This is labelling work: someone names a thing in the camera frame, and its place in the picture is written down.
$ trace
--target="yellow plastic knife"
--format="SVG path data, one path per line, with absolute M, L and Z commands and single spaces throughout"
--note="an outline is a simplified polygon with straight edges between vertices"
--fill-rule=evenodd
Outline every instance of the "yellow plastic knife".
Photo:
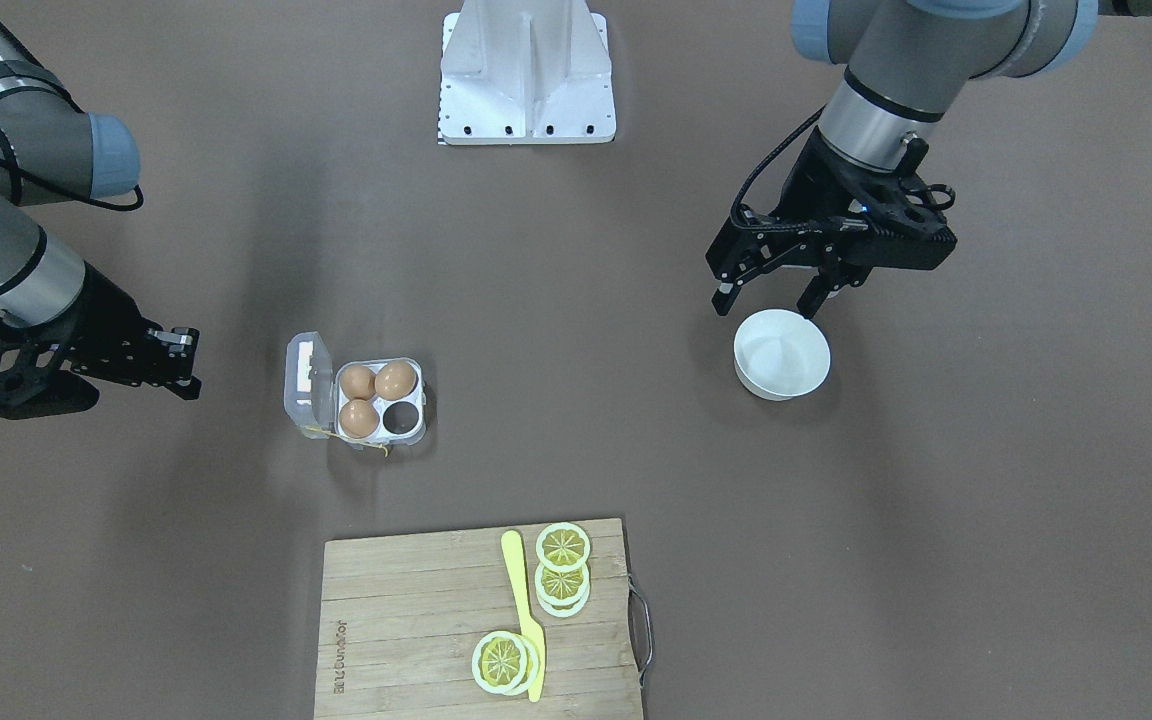
M 518 629 L 522 637 L 536 646 L 540 657 L 540 669 L 536 670 L 536 680 L 526 689 L 526 699 L 538 702 L 540 687 L 545 683 L 545 629 L 531 616 L 531 601 L 526 598 L 526 560 L 522 553 L 522 536 L 518 530 L 507 530 L 500 536 L 500 552 L 503 553 L 503 568 L 509 573 L 509 588 L 513 588 L 513 602 L 518 609 Z

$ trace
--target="white bowl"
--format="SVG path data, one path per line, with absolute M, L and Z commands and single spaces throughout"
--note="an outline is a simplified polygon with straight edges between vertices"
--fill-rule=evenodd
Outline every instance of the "white bowl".
M 829 373 L 829 343 L 803 314 L 761 310 L 750 314 L 732 341 L 736 377 L 764 400 L 788 400 L 820 387 Z

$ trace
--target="yellow string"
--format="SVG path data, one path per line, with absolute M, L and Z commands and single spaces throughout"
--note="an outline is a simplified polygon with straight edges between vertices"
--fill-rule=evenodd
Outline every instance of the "yellow string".
M 347 441 L 349 445 L 361 445 L 361 446 L 365 446 L 365 447 L 376 447 L 377 450 L 384 452 L 385 457 L 389 456 L 389 446 L 388 445 L 378 445 L 378 444 L 374 444 L 374 442 L 362 442 L 362 441 L 358 441 L 358 439 L 355 439 L 355 438 L 351 438 L 351 437 L 338 435 L 338 433 L 333 433 L 332 430 L 324 430 L 324 429 L 306 429 L 306 430 L 310 430 L 310 432 L 324 433 L 325 435 L 328 435 L 328 437 L 336 437 L 336 438 L 343 439 L 343 441 Z

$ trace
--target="metal handle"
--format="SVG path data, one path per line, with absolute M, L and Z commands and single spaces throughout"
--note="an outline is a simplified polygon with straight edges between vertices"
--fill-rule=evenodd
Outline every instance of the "metal handle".
M 634 664 L 639 666 L 639 688 L 649 687 L 649 669 L 652 667 L 652 661 L 655 659 L 655 636 L 652 634 L 652 609 L 649 607 L 649 599 L 643 597 L 643 591 L 639 590 L 639 584 L 634 582 L 634 575 L 630 575 L 630 601 L 637 598 L 639 605 L 643 606 L 643 637 L 647 643 L 647 655 L 643 661 L 639 661 L 639 649 L 634 642 L 636 637 L 635 632 L 630 632 L 630 644 L 634 646 Z M 630 614 L 630 629 L 634 629 L 634 614 Z

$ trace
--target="stacked lemon slices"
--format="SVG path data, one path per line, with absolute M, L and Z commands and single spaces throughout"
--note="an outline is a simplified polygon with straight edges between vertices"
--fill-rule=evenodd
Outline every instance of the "stacked lemon slices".
M 526 692 L 540 670 L 535 644 L 508 630 L 484 635 L 473 649 L 473 682 L 490 694 L 517 696 Z
M 589 600 L 589 536 L 554 523 L 536 537 L 536 601 L 554 617 L 571 617 Z

